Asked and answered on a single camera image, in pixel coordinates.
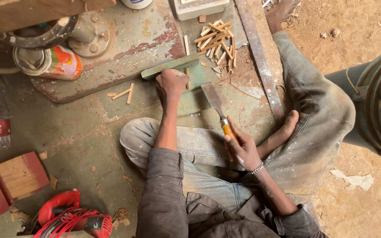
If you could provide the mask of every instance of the metal bar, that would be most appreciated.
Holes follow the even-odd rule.
[[[245,29],[250,50],[254,57],[255,65],[257,66],[257,72],[261,78],[262,86],[264,87],[265,95],[267,96],[268,103],[270,104],[274,120],[276,121],[276,125],[282,125],[284,119],[282,104],[280,103],[278,93],[273,82],[273,76],[265,57],[265,52],[255,26],[255,21],[251,15],[251,8],[246,0],[235,0],[235,3],[239,15],[241,16],[243,29]]]

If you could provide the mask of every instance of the dirty jeans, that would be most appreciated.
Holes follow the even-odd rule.
[[[273,34],[283,64],[283,79],[299,121],[288,143],[267,157],[264,165],[280,188],[294,203],[306,203],[334,163],[342,139],[351,131],[355,107],[346,93],[325,79],[307,61],[284,32]],[[130,160],[145,171],[148,153],[155,145],[160,122],[151,118],[128,122],[120,143]],[[259,187],[251,176],[238,183],[213,177],[193,163],[229,168],[223,132],[193,127],[177,127],[178,152],[183,155],[183,194],[205,194],[237,212]]]

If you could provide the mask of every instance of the dirt floor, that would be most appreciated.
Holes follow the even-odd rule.
[[[285,32],[324,74],[381,54],[381,2],[305,0],[296,12]],[[337,38],[320,38],[335,28]],[[381,157],[342,144],[335,167],[346,176],[371,174],[374,183],[368,191],[347,190],[348,183],[329,174],[313,198],[323,231],[333,238],[381,237]]]

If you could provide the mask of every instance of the metal tin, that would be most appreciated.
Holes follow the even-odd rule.
[[[14,47],[13,58],[16,66],[31,76],[74,80],[83,70],[80,57],[59,45],[46,50]]]

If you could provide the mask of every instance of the white container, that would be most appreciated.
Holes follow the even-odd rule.
[[[126,7],[131,9],[142,9],[146,8],[152,3],[152,0],[121,0]]]

